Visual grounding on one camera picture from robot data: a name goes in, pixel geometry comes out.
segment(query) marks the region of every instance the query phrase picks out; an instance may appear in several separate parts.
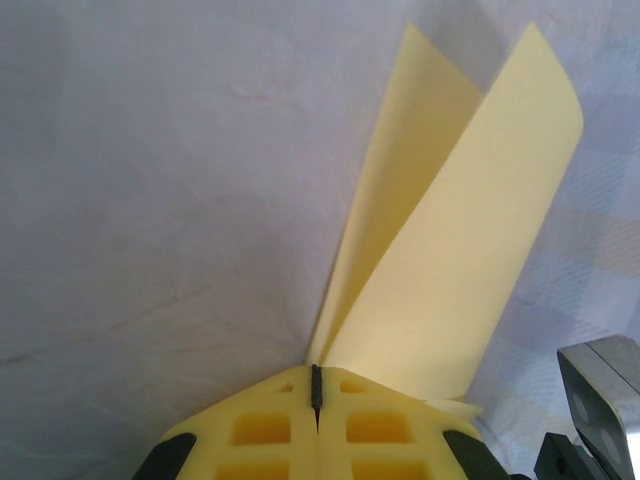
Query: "curled paper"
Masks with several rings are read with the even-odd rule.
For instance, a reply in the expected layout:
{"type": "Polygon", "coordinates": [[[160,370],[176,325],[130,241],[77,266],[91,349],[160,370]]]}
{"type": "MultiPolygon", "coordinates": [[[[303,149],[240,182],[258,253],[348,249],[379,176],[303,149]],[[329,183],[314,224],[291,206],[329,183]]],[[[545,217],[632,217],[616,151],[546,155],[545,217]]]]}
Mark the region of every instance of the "curled paper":
{"type": "Polygon", "coordinates": [[[409,25],[308,362],[464,396],[581,132],[535,25],[484,98],[409,25]]]}

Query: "yellow foam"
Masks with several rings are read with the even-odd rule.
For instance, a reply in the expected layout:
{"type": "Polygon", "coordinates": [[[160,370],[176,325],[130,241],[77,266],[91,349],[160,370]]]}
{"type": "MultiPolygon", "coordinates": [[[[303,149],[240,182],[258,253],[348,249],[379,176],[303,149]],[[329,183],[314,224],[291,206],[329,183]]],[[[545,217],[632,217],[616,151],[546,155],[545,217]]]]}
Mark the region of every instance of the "yellow foam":
{"type": "Polygon", "coordinates": [[[475,90],[434,50],[408,28],[308,356],[420,399],[465,394],[582,131],[535,25],[473,115],[475,90]]]}
{"type": "Polygon", "coordinates": [[[169,430],[196,436],[177,480],[466,480],[442,434],[479,439],[470,423],[343,369],[322,378],[318,429],[296,367],[169,430]]]}
{"type": "Polygon", "coordinates": [[[178,480],[316,478],[310,383],[308,367],[292,368],[169,430],[163,440],[181,433],[197,437],[178,480]]]}

